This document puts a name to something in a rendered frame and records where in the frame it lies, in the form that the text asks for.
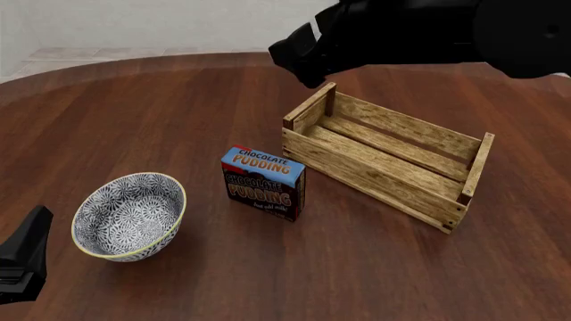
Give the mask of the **wooden slat tray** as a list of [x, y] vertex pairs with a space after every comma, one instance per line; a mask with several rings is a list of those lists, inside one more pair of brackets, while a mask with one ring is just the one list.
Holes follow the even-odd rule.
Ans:
[[286, 114], [282, 127], [286, 157], [446, 234], [466, 216], [494, 138], [362, 101], [335, 83]]

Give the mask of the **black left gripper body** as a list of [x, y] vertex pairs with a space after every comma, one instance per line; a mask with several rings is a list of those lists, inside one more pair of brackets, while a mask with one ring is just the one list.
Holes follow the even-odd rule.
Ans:
[[0, 267], [0, 305], [35, 301], [46, 282], [46, 271]]

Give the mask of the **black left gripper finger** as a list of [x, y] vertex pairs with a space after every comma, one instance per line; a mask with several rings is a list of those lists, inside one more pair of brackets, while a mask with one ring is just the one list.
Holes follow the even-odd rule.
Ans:
[[0, 244], [0, 278], [33, 273], [46, 278], [46, 246], [53, 213], [37, 205], [13, 234]]

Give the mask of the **chocolate pudding box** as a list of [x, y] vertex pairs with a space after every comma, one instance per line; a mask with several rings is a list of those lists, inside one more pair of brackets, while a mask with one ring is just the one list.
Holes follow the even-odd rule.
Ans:
[[305, 203], [306, 168], [241, 145], [222, 157], [228, 197], [287, 221], [296, 221]]

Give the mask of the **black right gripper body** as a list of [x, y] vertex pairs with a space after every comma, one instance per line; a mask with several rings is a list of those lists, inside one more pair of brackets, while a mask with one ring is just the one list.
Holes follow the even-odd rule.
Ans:
[[328, 42], [345, 21], [350, 4], [352, 0], [339, 0], [294, 31], [288, 37], [294, 50], [314, 50]]

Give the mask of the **blue-white patterned bowl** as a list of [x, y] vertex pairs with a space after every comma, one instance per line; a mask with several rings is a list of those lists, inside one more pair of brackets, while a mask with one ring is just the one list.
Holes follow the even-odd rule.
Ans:
[[134, 173], [90, 194], [71, 224], [80, 251], [98, 259], [147, 259], [176, 236], [186, 210], [186, 191], [162, 173]]

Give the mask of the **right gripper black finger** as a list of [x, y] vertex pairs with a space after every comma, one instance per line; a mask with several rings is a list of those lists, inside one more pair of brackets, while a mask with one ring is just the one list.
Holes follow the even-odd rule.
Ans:
[[269, 47], [272, 61], [282, 69], [295, 72], [296, 63], [308, 52], [307, 39], [292, 34]]
[[325, 82], [328, 75], [340, 70], [339, 46], [321, 47], [312, 50], [294, 49], [296, 77], [307, 88], [316, 88]]

